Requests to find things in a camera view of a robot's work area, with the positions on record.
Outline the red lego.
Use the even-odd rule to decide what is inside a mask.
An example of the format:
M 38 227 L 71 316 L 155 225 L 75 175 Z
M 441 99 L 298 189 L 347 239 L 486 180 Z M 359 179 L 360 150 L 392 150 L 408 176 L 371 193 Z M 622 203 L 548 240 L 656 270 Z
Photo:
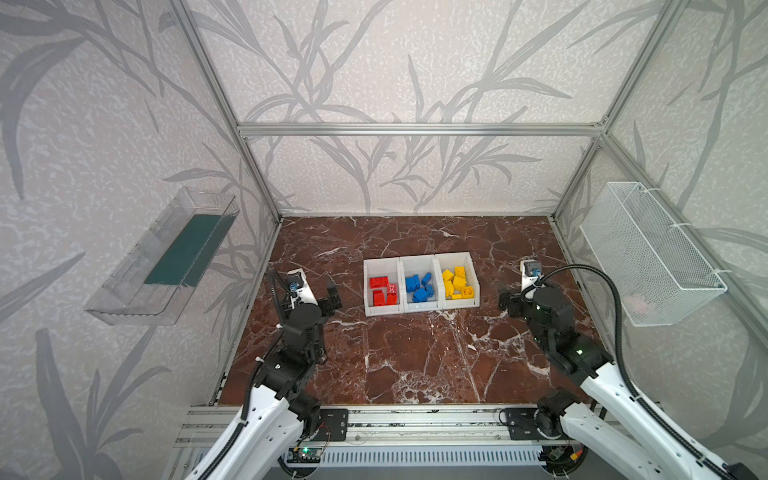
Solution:
M 399 288 L 396 284 L 387 285 L 386 301 L 387 305 L 397 305 L 399 303 Z
M 384 290 L 374 290 L 372 296 L 374 307 L 382 307 L 387 304 L 387 295 Z

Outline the long red lego brick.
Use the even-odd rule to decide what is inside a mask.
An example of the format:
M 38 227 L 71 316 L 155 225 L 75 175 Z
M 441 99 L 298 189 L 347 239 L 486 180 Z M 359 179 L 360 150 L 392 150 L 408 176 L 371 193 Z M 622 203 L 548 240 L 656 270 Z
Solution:
M 389 286 L 389 278 L 387 276 L 371 277 L 369 279 L 369 287 L 371 289 L 384 289 Z

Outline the yellow lego pile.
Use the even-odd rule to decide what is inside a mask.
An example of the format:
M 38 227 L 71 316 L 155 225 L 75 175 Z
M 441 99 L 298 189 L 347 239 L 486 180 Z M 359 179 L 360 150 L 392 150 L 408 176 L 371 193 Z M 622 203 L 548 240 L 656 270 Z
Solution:
M 454 285 L 455 291 L 462 291 L 462 288 L 467 286 L 467 280 L 457 276 L 452 279 L 452 283 Z

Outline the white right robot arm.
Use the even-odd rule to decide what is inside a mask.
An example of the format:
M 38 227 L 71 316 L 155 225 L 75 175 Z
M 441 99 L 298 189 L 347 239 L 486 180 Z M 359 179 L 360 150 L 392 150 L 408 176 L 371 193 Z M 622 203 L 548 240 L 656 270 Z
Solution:
M 622 344 L 612 353 L 575 329 L 573 305 L 551 283 L 540 262 L 520 263 L 521 289 L 499 296 L 509 316 L 521 318 L 539 349 L 617 421 L 607 423 L 565 389 L 537 404 L 534 423 L 547 439 L 566 436 L 628 479 L 753 479 L 742 463 L 729 464 L 674 422 L 631 380 Z

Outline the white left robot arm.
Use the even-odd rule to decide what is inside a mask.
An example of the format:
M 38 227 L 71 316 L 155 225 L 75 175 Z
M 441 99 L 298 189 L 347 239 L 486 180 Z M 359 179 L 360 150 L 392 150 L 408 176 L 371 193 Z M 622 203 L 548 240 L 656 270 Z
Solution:
M 316 296 L 301 268 L 270 270 L 267 280 L 278 333 L 250 374 L 239 413 L 189 479 L 262 479 L 289 446 L 321 427 L 321 403 L 307 385 L 327 360 L 324 327 L 342 307 L 338 289 L 329 282 L 327 296 Z

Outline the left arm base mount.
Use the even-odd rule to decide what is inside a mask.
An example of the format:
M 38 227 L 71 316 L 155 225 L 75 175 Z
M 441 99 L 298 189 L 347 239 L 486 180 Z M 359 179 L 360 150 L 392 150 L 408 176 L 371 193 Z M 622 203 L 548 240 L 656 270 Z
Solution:
M 347 438 L 350 411 L 346 408 L 325 408 L 312 413 L 304 421 L 301 440 L 343 442 Z

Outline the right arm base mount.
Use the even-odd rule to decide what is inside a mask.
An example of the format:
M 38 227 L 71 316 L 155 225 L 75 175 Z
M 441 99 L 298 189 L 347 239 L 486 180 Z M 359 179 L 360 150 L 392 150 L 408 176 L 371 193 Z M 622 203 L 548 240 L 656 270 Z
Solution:
M 535 406 L 507 407 L 498 413 L 498 421 L 504 426 L 511 440 L 559 440 L 562 433 L 552 424 L 547 424 L 547 417 L 539 419 L 539 409 Z

